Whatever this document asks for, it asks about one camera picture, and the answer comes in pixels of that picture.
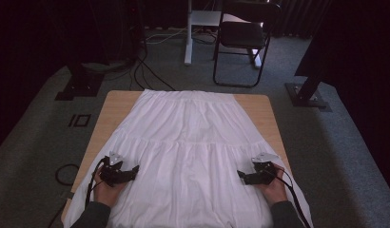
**hand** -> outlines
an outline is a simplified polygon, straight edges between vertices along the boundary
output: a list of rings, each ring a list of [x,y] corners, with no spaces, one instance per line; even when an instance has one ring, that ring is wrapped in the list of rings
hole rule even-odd
[[[274,163],[275,168],[278,170],[277,177],[283,177],[283,168]],[[255,184],[256,188],[260,189],[263,192],[263,195],[266,198],[269,206],[272,206],[276,202],[287,201],[287,195],[284,190],[284,183],[275,178],[269,185],[265,184]]]
[[[109,186],[100,178],[102,168],[103,166],[97,170],[97,173],[94,176],[94,180],[97,184],[94,188],[94,201],[101,202],[112,208],[118,200],[121,191],[127,186],[127,182],[114,184],[114,187]]]

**dark sleeve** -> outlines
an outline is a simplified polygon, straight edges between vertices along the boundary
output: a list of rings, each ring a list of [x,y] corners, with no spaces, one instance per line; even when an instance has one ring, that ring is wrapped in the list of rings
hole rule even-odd
[[[293,204],[290,201],[281,201],[272,205],[271,213],[274,228],[303,228]]]
[[[90,227],[103,228],[107,226],[111,208],[101,202],[91,201],[72,228]]]

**black cable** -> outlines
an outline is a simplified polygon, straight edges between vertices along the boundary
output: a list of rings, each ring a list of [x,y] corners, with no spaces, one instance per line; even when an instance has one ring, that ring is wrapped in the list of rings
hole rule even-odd
[[[278,176],[276,176],[275,174],[269,172],[268,170],[263,170],[265,173],[275,177],[276,179],[278,179],[279,181],[281,181],[282,183],[284,183],[284,185],[286,185],[286,187],[290,190],[290,193],[292,194],[292,197],[293,197],[293,200],[295,202],[295,205],[296,205],[296,209],[297,211],[299,212],[299,215],[302,219],[302,223],[304,223],[304,227],[305,228],[310,228],[310,224],[308,223],[307,219],[305,218],[304,216],[304,213],[302,212],[302,208],[300,207],[300,204],[299,204],[299,200],[297,199],[297,196],[296,196],[296,193],[295,193],[295,190],[293,189],[293,186],[290,186],[286,181],[284,181],[283,179],[279,178]]]
[[[56,172],[55,172],[55,179],[58,183],[62,184],[62,185],[65,185],[65,186],[72,186],[73,183],[66,183],[66,182],[63,182],[59,179],[59,172],[66,168],[66,167],[69,167],[69,166],[72,166],[72,167],[75,167],[77,168],[77,170],[79,170],[79,166],[76,165],[76,164],[73,164],[73,163],[69,163],[69,164],[65,164],[65,165],[62,165],[61,167],[59,167]],[[53,222],[55,222],[56,218],[58,218],[59,214],[61,214],[62,210],[64,210],[65,206],[67,205],[67,202],[65,201],[65,203],[59,208],[59,210],[56,212],[55,216],[52,218],[52,220],[50,221],[49,225],[48,225],[48,228],[50,228],[53,224]]]
[[[94,189],[94,188],[92,187],[92,186],[93,186],[93,183],[94,183],[94,176],[95,176],[95,174],[97,173],[98,167],[99,167],[100,164],[103,163],[104,161],[105,161],[105,159],[101,159],[100,161],[98,161],[97,165],[95,166],[94,172],[91,174],[91,181],[90,181],[90,183],[88,184],[88,192],[87,192],[87,194],[86,194],[85,208],[88,206],[88,203],[90,202],[91,191]]]
[[[145,67],[147,67],[147,69],[154,75],[154,77],[156,77],[158,80],[160,80],[162,83],[164,83],[166,86],[168,86],[169,88],[171,88],[171,90],[173,91],[176,91],[176,89],[174,87],[172,87],[169,83],[167,83],[166,81],[164,81],[162,78],[160,78],[141,58],[138,57],[138,60],[143,64],[145,65]]]
[[[138,78],[136,77],[136,72],[138,71],[138,68],[139,68],[139,66],[140,66],[141,64],[142,64],[142,63],[139,63],[138,66],[136,66],[135,71],[133,72],[133,78],[135,79],[135,83],[136,83],[141,89],[145,89],[145,88],[138,82]]]
[[[61,208],[59,208],[59,210],[56,212],[55,216],[50,221],[48,228],[50,228],[52,226],[53,222],[56,220],[56,218],[58,218],[59,214],[61,214],[62,210],[64,210],[66,205],[67,205],[67,202],[65,201],[65,203],[61,206]]]
[[[151,87],[151,85],[148,83],[148,81],[147,81],[147,79],[146,79],[146,77],[145,77],[145,71],[144,71],[143,65],[141,65],[141,69],[142,69],[142,78],[144,79],[145,83],[147,84],[147,86],[148,86],[150,89],[154,90],[154,89]]]
[[[79,170],[79,166],[78,166],[78,165],[69,163],[69,164],[62,165],[62,166],[59,167],[59,168],[56,170],[56,172],[55,172],[55,179],[56,179],[56,181],[58,181],[60,184],[65,185],[65,186],[72,186],[73,183],[66,183],[66,182],[63,182],[63,181],[61,181],[61,180],[59,179],[58,176],[59,176],[59,172],[60,172],[62,169],[66,168],[66,167],[69,167],[69,166],[73,166],[73,167],[77,168],[77,170]]]

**chair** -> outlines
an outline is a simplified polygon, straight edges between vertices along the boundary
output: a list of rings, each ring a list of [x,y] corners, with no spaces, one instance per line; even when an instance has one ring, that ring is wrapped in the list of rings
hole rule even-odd
[[[215,61],[213,67],[213,81],[215,84],[220,86],[254,87],[260,82],[271,31],[274,28],[280,13],[281,7],[273,3],[261,3],[245,0],[229,1],[224,3],[219,21],[215,51],[213,54],[213,59]],[[227,21],[227,15],[235,16],[240,18],[242,21],[240,22],[238,19],[236,21]],[[220,52],[220,44],[227,48],[247,49],[251,55],[253,55],[252,49],[256,49],[257,52],[252,56],[251,64],[255,63],[255,58],[264,48],[263,60],[258,74],[258,79],[255,84],[226,84],[216,80],[216,68],[219,53],[248,55],[248,53]]]

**white skirt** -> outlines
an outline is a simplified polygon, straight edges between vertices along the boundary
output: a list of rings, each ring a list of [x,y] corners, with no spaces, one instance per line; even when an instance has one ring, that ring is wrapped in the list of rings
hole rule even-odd
[[[251,158],[276,153],[231,94],[145,90],[76,190],[65,227],[84,211],[90,173],[110,151],[124,158],[123,171],[138,164],[140,170],[107,227],[272,226],[263,195],[244,185],[237,170],[254,173]],[[274,163],[284,167],[281,160]],[[308,204],[292,181],[311,224]],[[289,192],[288,198],[293,201]]]

